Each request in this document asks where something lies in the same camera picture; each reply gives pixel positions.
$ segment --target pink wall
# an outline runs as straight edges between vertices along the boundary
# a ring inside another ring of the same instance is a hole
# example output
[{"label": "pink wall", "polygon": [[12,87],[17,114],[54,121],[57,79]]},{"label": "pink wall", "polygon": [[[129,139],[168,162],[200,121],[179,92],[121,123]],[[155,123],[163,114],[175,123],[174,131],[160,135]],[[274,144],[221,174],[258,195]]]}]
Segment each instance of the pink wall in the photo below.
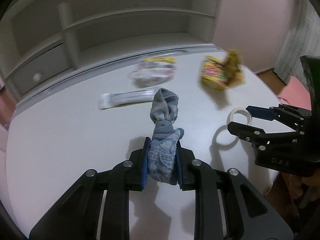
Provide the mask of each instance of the pink wall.
[{"label": "pink wall", "polygon": [[273,68],[293,7],[294,0],[222,0],[213,43],[237,48],[254,72]]}]

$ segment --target wooden floor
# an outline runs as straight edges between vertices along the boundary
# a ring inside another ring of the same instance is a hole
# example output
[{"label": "wooden floor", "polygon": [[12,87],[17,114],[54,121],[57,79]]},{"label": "wooden floor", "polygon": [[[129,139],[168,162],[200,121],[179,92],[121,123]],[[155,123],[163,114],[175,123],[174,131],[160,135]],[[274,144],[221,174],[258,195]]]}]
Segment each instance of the wooden floor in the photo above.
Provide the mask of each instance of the wooden floor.
[{"label": "wooden floor", "polygon": [[285,87],[283,81],[272,71],[268,70],[257,75],[270,89],[278,95]]}]

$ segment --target pink chair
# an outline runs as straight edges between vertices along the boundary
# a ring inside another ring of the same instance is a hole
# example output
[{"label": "pink chair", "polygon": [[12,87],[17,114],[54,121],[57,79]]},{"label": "pink chair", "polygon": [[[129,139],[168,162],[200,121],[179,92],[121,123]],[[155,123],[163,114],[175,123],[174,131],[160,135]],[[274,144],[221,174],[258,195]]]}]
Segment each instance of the pink chair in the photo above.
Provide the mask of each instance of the pink chair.
[{"label": "pink chair", "polygon": [[297,106],[311,110],[309,92],[296,77],[291,77],[289,83],[278,95],[282,104]]}]

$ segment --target drawer knob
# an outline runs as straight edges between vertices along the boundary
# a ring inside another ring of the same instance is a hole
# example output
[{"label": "drawer knob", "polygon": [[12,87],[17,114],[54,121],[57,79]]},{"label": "drawer knob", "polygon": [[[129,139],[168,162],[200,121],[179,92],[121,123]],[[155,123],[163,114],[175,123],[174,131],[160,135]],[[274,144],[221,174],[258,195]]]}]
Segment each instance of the drawer knob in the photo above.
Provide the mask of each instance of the drawer knob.
[{"label": "drawer knob", "polygon": [[37,73],[35,73],[35,74],[33,75],[32,80],[33,80],[34,82],[39,82],[41,78],[42,78],[41,73],[40,73],[40,72],[37,72]]}]

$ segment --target blue gripper pad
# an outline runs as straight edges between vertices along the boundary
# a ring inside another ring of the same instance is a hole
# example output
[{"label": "blue gripper pad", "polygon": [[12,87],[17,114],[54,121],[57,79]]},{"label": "blue gripper pad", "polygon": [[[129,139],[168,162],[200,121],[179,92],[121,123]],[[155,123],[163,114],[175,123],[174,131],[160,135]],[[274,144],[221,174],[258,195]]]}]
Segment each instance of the blue gripper pad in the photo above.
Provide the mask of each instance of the blue gripper pad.
[{"label": "blue gripper pad", "polygon": [[148,151],[150,150],[151,140],[148,140],[146,154],[144,156],[144,161],[141,169],[141,188],[144,190],[147,180],[148,180]]},{"label": "blue gripper pad", "polygon": [[180,156],[178,154],[178,149],[176,149],[176,171],[177,171],[177,179],[178,179],[178,184],[180,186],[180,189],[182,189],[183,186],[183,180],[182,180],[182,166],[181,166],[181,160]]},{"label": "blue gripper pad", "polygon": [[272,121],[277,118],[277,114],[273,109],[257,107],[257,106],[248,106],[246,110],[252,115],[252,117]]}]

